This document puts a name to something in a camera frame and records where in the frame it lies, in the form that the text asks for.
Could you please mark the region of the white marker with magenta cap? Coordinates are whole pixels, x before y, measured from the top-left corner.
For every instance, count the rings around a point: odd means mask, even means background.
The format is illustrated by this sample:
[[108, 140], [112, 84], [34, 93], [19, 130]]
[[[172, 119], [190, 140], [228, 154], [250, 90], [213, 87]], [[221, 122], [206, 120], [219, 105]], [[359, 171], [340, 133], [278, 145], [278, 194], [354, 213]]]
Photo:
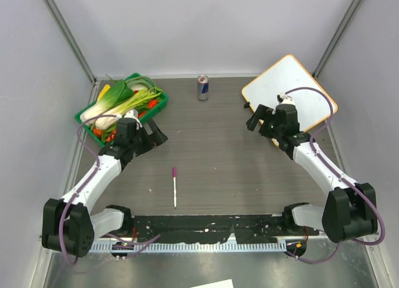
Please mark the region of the white marker with magenta cap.
[[172, 175], [173, 175], [173, 206], [176, 209], [177, 208], [176, 167], [173, 167]]

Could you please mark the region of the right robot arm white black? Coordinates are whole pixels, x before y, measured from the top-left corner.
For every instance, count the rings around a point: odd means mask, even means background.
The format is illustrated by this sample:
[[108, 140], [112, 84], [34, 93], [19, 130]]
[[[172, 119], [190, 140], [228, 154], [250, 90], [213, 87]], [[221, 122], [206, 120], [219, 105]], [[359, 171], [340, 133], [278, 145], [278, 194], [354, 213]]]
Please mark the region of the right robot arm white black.
[[295, 105], [282, 103], [276, 108], [259, 105], [246, 126], [253, 131], [259, 122], [261, 136], [275, 139], [279, 148], [308, 172], [327, 197], [323, 207], [309, 203], [286, 206], [287, 216], [281, 220], [285, 233], [295, 235], [307, 226], [339, 243], [377, 232], [374, 188], [343, 173], [309, 133], [300, 131]]

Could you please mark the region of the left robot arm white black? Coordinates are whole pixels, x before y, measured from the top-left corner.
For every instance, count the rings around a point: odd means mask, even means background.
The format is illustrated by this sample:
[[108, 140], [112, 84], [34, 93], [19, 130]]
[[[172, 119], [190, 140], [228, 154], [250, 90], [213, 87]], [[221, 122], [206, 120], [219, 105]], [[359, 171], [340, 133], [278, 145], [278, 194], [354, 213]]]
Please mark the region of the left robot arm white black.
[[92, 209], [107, 186], [136, 157], [162, 145], [168, 137], [153, 120], [151, 133], [134, 118], [116, 124], [113, 143], [105, 145], [87, 174], [60, 199], [49, 199], [43, 209], [41, 243], [67, 257], [84, 257], [93, 242], [107, 234], [127, 237], [133, 229], [130, 209], [109, 205], [102, 212]]

